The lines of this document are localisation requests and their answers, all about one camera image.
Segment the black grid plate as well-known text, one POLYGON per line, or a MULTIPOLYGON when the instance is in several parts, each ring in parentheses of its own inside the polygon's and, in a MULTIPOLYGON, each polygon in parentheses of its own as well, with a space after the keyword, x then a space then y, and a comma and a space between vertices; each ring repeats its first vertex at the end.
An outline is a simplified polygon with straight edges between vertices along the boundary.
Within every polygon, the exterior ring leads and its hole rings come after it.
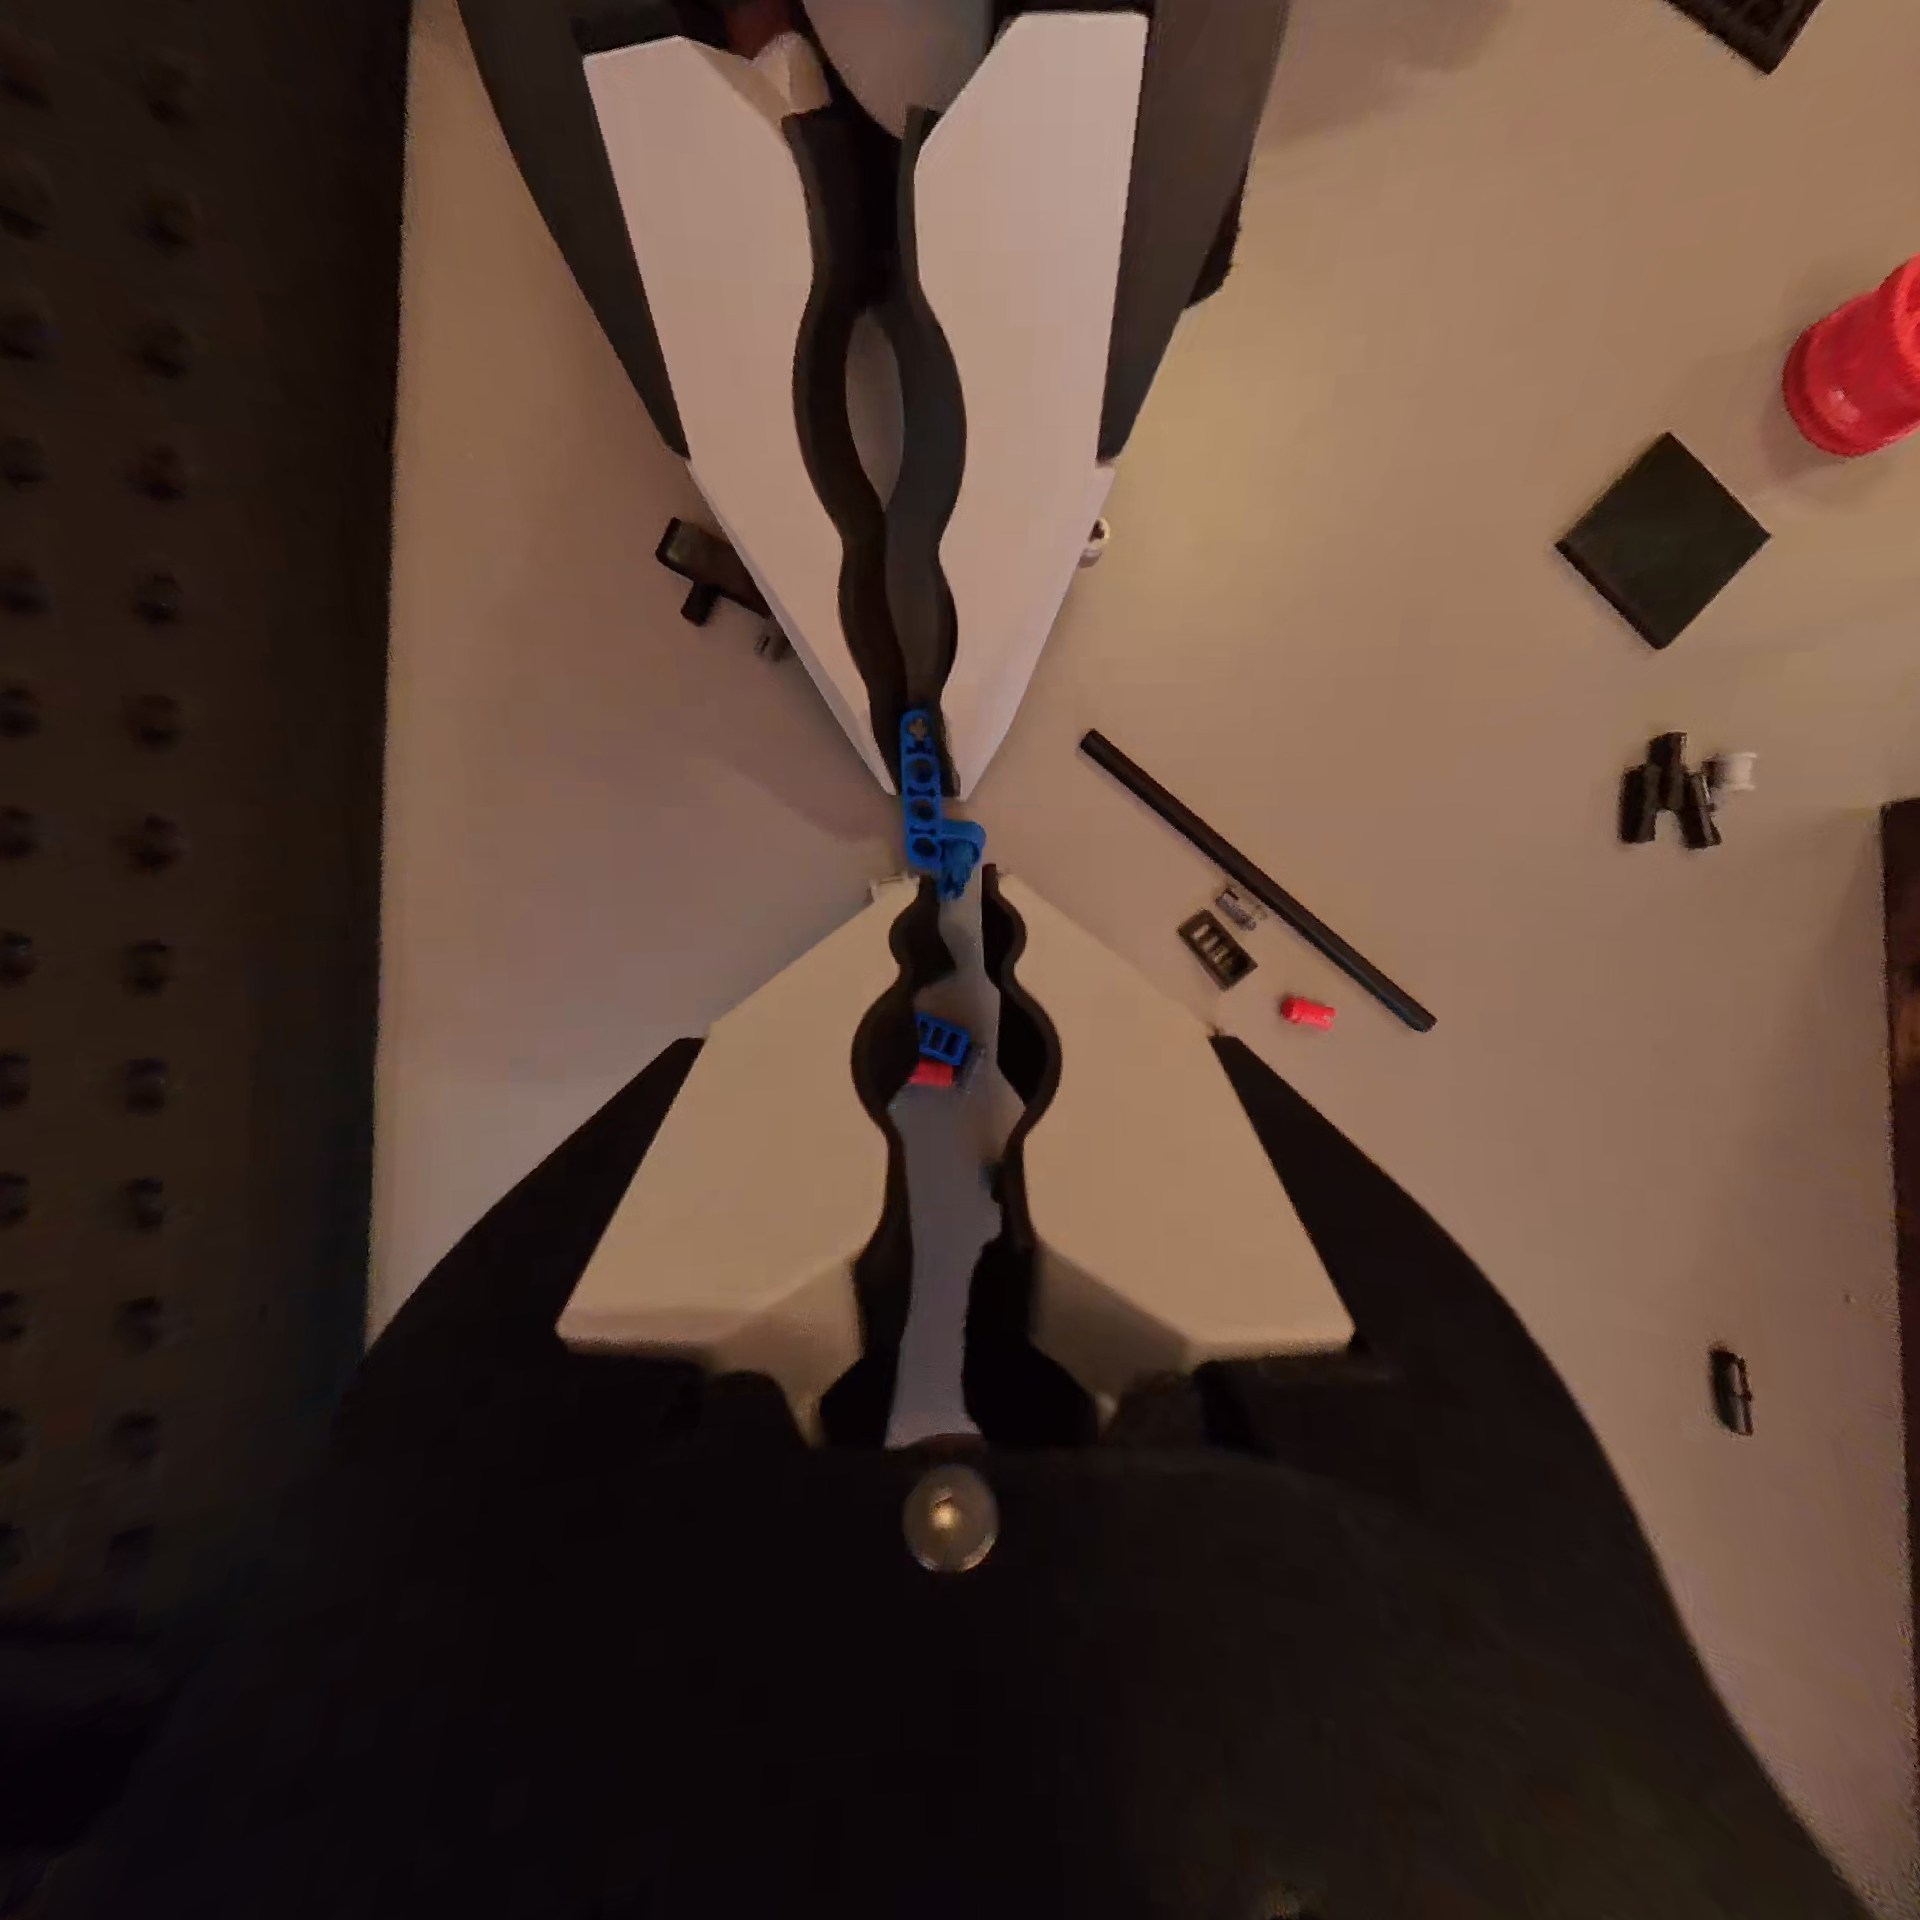
POLYGON ((1820 1, 1697 1, 1667 5, 1714 37, 1763 75, 1775 73, 1820 1))

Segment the red toy wheel hub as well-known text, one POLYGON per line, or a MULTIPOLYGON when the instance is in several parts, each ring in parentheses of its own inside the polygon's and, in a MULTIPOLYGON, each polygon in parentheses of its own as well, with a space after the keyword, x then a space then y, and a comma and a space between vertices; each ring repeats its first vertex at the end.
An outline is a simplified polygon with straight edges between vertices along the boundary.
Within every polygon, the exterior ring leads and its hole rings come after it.
POLYGON ((1917 429, 1917 255, 1805 327, 1782 364, 1782 404, 1805 443, 1858 460, 1917 429))

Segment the grey desk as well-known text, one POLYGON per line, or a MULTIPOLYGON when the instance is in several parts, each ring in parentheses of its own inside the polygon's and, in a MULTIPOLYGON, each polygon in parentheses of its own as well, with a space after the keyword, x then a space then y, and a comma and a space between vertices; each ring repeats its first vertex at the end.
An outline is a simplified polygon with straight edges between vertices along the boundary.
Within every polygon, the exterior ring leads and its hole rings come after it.
MULTIPOLYGON (((399 278, 370 1324, 889 868, 421 5, 399 278)), ((1446 1227, 1572 1385, 1730 1707, 1916 1916, 1879 814, 1916 796, 1916 443, 1825 462, 1795 333, 1916 251, 1916 5, 1775 75, 1667 5, 1299 5, 1218 294, 975 792, 989 849, 1446 1227), (1769 528, 1665 652, 1556 552, 1674 431, 1769 528), (1095 768, 1101 732, 1436 1012, 1409 1031, 1095 768), (1722 846, 1623 768, 1755 752, 1722 846), (1258 960, 1220 992, 1177 936, 1258 960), (1277 999, 1338 1007, 1331 1031, 1277 999), (1746 1360, 1719 1428, 1709 1349, 1746 1360)))

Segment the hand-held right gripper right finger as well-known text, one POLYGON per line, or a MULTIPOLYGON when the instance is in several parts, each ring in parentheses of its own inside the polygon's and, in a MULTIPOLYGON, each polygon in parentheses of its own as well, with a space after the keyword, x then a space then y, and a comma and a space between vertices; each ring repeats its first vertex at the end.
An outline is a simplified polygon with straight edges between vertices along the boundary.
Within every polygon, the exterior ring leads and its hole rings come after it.
POLYGON ((978 907, 1011 1092, 966 1296, 981 1436, 1082 1446, 1142 1385, 1346 1352, 1354 1319, 1213 1029, 1025 879, 985 875, 978 907))

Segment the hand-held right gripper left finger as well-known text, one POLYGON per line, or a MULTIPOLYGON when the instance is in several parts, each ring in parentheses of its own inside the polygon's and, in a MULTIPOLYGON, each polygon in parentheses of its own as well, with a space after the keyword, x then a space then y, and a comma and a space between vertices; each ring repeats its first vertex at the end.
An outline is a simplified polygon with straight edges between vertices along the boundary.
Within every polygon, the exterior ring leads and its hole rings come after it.
POLYGON ((798 1423, 879 1446, 914 1233, 891 1115, 948 975, 932 884, 870 904, 719 1016, 561 1311, 575 1352, 769 1375, 798 1423))

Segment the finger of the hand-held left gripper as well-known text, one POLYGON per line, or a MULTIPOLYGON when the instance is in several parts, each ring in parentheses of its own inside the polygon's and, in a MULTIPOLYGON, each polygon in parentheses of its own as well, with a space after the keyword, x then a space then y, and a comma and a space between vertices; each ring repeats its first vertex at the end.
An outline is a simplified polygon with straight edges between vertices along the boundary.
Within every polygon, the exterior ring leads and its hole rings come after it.
POLYGON ((879 494, 847 408, 877 302, 851 124, 805 37, 754 57, 691 37, 582 54, 692 483, 854 752, 905 704, 879 494))
POLYGON ((885 591, 902 704, 930 711, 955 797, 1015 723, 1113 488, 1099 417, 1146 27, 1020 13, 902 120, 885 591))

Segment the long black axle rod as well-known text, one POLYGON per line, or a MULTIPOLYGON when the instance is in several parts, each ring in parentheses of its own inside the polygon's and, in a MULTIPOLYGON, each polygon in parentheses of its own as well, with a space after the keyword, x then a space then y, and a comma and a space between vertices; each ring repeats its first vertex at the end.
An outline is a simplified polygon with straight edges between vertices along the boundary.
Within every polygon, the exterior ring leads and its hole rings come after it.
POLYGON ((1436 1012, 1413 997, 1399 980, 1385 973, 1372 957, 1333 931, 1303 900, 1281 887, 1263 868, 1242 852, 1228 836, 1207 823, 1194 807, 1180 800, 1164 781, 1155 780, 1133 757, 1123 752, 1101 732, 1082 734, 1077 749, 1123 791, 1147 807, 1166 828, 1177 831, 1194 849, 1207 857, 1243 893, 1259 900, 1266 911, 1295 933, 1310 948, 1321 952, 1345 979, 1381 1004, 1409 1031, 1426 1036, 1436 1029, 1436 1012))

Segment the toy truck set box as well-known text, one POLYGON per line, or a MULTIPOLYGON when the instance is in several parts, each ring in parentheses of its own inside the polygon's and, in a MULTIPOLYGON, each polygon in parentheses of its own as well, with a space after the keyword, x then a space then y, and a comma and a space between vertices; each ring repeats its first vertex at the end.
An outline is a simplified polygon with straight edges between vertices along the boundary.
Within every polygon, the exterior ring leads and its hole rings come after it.
POLYGON ((1879 814, 1889 1163, 1906 1444, 1917 1433, 1917 800, 1879 814))

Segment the black dimpled mat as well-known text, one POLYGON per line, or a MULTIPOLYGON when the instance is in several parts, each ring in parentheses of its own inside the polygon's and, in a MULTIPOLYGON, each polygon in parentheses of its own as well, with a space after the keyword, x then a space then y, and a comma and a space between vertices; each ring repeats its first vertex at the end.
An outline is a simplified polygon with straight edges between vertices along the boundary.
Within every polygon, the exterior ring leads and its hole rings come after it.
POLYGON ((4 1630, 197 1614, 369 1299, 406 5, 4 5, 4 1630))

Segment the blue angled holed beam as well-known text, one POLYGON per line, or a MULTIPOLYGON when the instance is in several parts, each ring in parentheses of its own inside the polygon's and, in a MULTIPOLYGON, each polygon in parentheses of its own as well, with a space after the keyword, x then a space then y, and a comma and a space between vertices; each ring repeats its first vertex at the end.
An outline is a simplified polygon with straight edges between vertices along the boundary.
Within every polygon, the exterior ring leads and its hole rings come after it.
POLYGON ((925 707, 900 716, 898 805, 905 865, 932 879, 941 902, 959 902, 985 857, 987 833, 948 814, 939 716, 925 707))

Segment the black square printed tile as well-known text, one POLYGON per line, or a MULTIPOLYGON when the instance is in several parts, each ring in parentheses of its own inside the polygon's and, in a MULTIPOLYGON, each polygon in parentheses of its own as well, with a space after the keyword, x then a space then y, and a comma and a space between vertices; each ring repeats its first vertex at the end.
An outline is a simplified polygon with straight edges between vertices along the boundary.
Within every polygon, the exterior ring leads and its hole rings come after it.
POLYGON ((1769 528, 1662 431, 1556 540, 1554 552, 1655 653, 1767 545, 1769 528))

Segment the dark grey holed beam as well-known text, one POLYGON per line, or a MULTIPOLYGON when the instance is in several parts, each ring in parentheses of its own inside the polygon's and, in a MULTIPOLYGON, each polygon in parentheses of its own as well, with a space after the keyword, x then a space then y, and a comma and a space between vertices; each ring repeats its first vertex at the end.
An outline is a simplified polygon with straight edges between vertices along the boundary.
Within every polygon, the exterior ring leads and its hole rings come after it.
POLYGON ((717 606, 730 601, 758 619, 773 617, 769 601, 732 542, 697 520, 670 518, 657 545, 657 561, 679 575, 685 587, 710 585, 719 590, 723 598, 717 606))

